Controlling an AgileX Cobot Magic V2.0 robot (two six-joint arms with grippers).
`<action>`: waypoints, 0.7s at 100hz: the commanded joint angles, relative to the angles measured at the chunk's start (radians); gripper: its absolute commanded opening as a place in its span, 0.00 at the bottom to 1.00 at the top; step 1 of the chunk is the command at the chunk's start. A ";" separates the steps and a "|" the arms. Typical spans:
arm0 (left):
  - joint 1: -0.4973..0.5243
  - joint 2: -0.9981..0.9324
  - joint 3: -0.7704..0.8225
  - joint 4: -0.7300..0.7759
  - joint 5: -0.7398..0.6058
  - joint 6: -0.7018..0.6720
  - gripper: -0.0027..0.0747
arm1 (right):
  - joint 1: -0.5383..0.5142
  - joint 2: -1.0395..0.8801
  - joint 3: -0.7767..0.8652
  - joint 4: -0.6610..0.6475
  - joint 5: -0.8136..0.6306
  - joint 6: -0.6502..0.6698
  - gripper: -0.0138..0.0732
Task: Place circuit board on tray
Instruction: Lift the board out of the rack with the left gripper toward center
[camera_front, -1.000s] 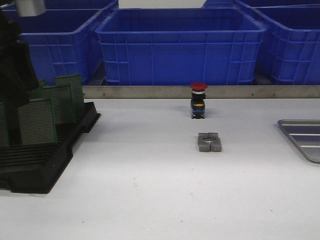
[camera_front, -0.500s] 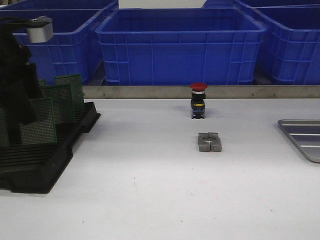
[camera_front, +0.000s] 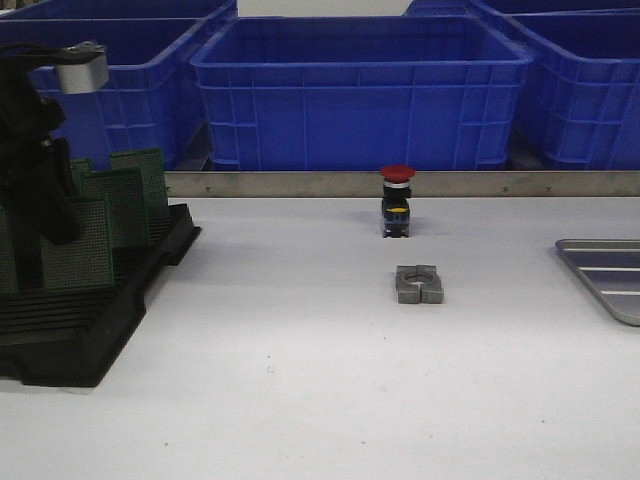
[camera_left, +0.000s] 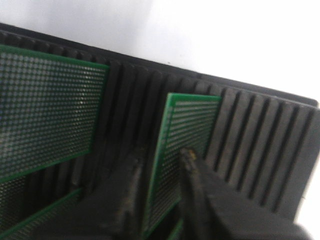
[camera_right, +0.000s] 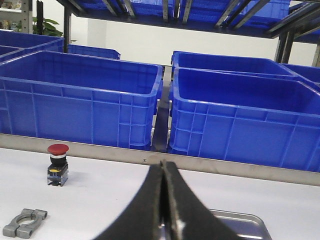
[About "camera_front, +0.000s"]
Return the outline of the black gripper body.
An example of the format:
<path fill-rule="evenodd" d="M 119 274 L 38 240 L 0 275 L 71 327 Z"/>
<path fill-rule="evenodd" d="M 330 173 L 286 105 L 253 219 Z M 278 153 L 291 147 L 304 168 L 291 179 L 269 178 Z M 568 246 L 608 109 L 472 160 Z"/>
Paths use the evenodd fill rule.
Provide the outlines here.
<path fill-rule="evenodd" d="M 42 141 L 65 120 L 60 104 L 42 97 L 29 73 L 55 66 L 63 49 L 34 43 L 1 47 L 1 199 L 20 210 L 48 210 L 50 172 Z"/>

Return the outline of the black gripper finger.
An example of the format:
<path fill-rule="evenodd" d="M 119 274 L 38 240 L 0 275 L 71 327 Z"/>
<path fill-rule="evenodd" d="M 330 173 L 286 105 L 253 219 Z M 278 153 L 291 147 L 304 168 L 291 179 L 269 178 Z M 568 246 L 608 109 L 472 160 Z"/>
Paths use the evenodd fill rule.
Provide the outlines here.
<path fill-rule="evenodd" d="M 48 198 L 46 219 L 49 225 L 45 237 L 56 245 L 75 241 L 80 235 L 80 227 L 71 210 L 68 198 L 76 195 L 71 172 L 69 144 L 64 138 L 47 138 L 42 147 L 48 155 L 48 167 L 45 186 Z"/>
<path fill-rule="evenodd" d="M 1 207 L 7 208 L 12 216 L 19 290 L 40 288 L 42 286 L 40 236 L 11 207 L 4 204 L 1 204 Z"/>

